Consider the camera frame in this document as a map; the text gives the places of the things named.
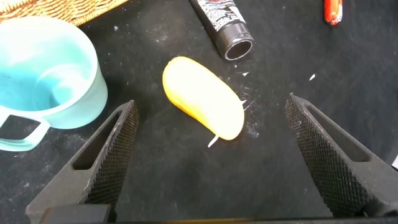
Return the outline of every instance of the can cap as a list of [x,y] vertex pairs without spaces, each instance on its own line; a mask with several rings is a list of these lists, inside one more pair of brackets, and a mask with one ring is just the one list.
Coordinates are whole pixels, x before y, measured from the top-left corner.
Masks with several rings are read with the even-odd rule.
[[216,46],[225,60],[237,60],[252,49],[254,39],[245,23],[231,24],[218,31]]

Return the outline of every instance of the can label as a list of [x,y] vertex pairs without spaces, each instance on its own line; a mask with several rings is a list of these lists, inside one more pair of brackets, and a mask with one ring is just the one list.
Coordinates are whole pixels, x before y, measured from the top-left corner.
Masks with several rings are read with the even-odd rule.
[[198,0],[198,3],[217,31],[230,22],[246,23],[233,0]]

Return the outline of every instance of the white debris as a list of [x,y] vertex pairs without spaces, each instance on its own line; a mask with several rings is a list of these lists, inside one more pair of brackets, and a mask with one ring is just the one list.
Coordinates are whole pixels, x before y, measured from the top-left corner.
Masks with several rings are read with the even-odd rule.
[[246,111],[254,102],[256,102],[256,100],[257,100],[257,99],[253,100],[253,101],[249,104],[249,106],[247,106],[243,111]]
[[210,141],[210,143],[209,143],[209,145],[207,145],[207,147],[211,147],[217,140],[218,140],[218,136],[214,136],[213,140]]

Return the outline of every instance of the light blue cup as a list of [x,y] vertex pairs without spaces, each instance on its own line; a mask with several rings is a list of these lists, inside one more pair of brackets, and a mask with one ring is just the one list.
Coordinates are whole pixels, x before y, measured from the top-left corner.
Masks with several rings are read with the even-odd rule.
[[0,127],[10,115],[40,122],[25,139],[0,139],[0,149],[28,151],[49,127],[84,126],[107,97],[95,49],[80,29],[50,17],[0,23]]

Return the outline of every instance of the red marker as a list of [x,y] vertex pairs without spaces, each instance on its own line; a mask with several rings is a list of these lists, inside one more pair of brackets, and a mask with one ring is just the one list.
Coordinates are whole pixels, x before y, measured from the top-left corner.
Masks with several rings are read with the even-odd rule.
[[343,18],[343,0],[324,0],[325,21],[334,26]]

